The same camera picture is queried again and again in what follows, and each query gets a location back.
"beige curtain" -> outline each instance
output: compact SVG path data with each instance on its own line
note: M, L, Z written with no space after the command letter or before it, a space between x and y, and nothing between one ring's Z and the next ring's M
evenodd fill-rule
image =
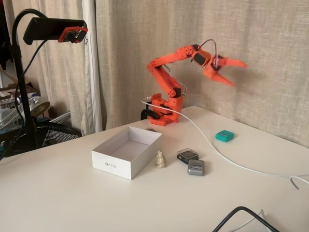
M83 19L82 0L5 0L4 4L10 31L14 18L27 8L39 10L50 18ZM35 41L29 46L22 39L32 17L36 16L24 16L18 26L24 67L41 43ZM48 97L56 116L71 111L72 126L85 135L96 132L88 74L89 57L84 43L48 41L35 57L26 78Z
M249 67L222 70L232 88L188 60L169 65L189 105L309 146L308 12L307 0L97 0L107 128L139 120L141 99L161 91L150 60L214 38L221 55Z

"white table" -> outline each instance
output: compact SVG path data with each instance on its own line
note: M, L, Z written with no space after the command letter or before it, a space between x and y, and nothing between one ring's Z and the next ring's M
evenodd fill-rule
M188 116L232 160L265 172L309 172L309 149L198 107ZM147 120L130 124L163 133L168 167L151 161L132 181L94 169L91 150L123 127L46 147L0 162L1 232L211 232L235 207L263 209L281 232L309 230L309 186L235 167L219 157L185 118L165 127ZM213 138L236 134L228 143ZM191 148L206 175L187 174L176 153ZM250 219L238 213L220 230ZM239 231L264 231L253 221Z

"robotic arm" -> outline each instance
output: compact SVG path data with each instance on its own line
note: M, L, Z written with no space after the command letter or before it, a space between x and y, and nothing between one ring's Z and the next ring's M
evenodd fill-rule
M146 114L150 123L165 126L171 122L178 122L179 114L171 112L169 109L181 112L183 105L182 87L162 66L187 58L191 58L191 61L194 60L198 63L203 68L203 74L209 79L230 86L234 86L234 84L219 75L219 70L224 65L247 67L247 65L240 60L232 60L216 55L211 56L208 52L203 51L201 46L197 44L181 47L173 54L152 60L147 65L147 69L155 77L169 99L166 101L162 98L160 93L152 95L151 104L166 108L166 110L157 107L153 107L152 111L149 109L144 110L142 115L143 113Z

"open box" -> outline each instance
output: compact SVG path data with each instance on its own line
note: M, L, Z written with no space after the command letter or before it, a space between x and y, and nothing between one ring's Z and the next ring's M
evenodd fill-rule
M132 180L160 150L162 134L127 127L92 150L92 165Z

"teal case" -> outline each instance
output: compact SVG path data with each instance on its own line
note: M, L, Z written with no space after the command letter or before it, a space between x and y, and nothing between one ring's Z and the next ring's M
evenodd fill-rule
M234 133L229 132L229 131L221 131L219 133L216 134L216 139L220 140L222 142L228 142L230 140L232 140L234 138Z

